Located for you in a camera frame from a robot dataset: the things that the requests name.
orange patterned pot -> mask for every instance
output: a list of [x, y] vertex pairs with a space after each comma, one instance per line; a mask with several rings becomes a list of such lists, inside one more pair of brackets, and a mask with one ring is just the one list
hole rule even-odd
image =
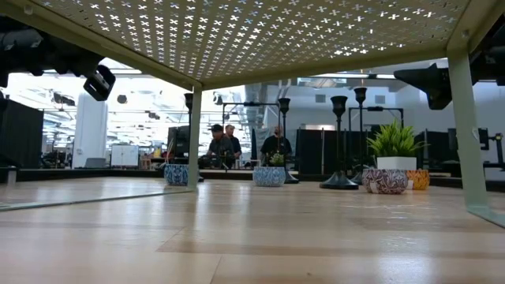
[[409, 185], [407, 189], [426, 190], [429, 187], [429, 172], [427, 170], [407, 170]]

black candlestick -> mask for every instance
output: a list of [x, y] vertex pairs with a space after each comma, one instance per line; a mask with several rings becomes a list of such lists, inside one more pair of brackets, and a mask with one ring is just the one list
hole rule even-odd
[[[291, 99], [288, 98], [279, 99], [279, 109], [282, 112], [282, 138], [284, 139], [284, 147], [286, 146], [286, 113], [290, 110], [290, 101]], [[286, 168], [286, 157], [287, 153], [284, 155], [284, 172], [286, 173], [284, 184], [297, 184], [300, 181], [293, 177]]]
[[358, 189], [357, 184], [347, 178], [346, 174], [342, 172], [342, 161], [341, 157], [341, 129], [340, 124], [342, 122], [342, 115], [346, 112], [346, 101], [347, 97], [344, 95], [336, 95], [331, 98], [333, 103], [333, 113], [337, 116], [337, 169], [335, 173], [325, 182], [321, 182], [319, 187], [322, 189], [344, 189], [344, 190], [356, 190]]
[[[193, 94], [192, 93], [185, 93], [185, 103], [186, 107], [188, 108], [188, 123], [189, 123], [189, 133], [188, 133], [188, 140], [191, 141], [191, 114], [193, 113]], [[205, 179], [200, 176], [200, 173], [198, 173], [198, 182], [203, 182]]]
[[355, 88], [356, 101], [360, 105], [360, 169], [356, 175], [351, 179], [352, 182], [361, 185], [363, 180], [363, 168], [364, 168], [364, 155], [363, 155], [363, 102], [366, 99], [367, 88]]

red patterned pot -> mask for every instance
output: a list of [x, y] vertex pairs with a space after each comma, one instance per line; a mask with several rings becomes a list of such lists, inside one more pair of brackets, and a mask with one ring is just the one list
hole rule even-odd
[[407, 170], [407, 178], [409, 179], [408, 189], [426, 190], [429, 187], [428, 170]]
[[363, 186], [370, 193], [402, 194], [408, 184], [404, 170], [363, 170]]

white cabinet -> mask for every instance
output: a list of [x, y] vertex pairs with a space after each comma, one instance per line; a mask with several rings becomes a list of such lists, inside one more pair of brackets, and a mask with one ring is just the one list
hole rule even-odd
[[139, 147], [132, 145], [112, 145], [111, 166], [139, 166]]

blue and white pot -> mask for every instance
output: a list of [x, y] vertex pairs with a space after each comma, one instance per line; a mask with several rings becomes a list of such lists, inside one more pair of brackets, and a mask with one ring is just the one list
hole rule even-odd
[[252, 179], [257, 186], [279, 187], [284, 185], [286, 172], [279, 166], [255, 166]]
[[188, 185], [189, 166], [188, 165], [165, 165], [165, 179], [169, 185]]

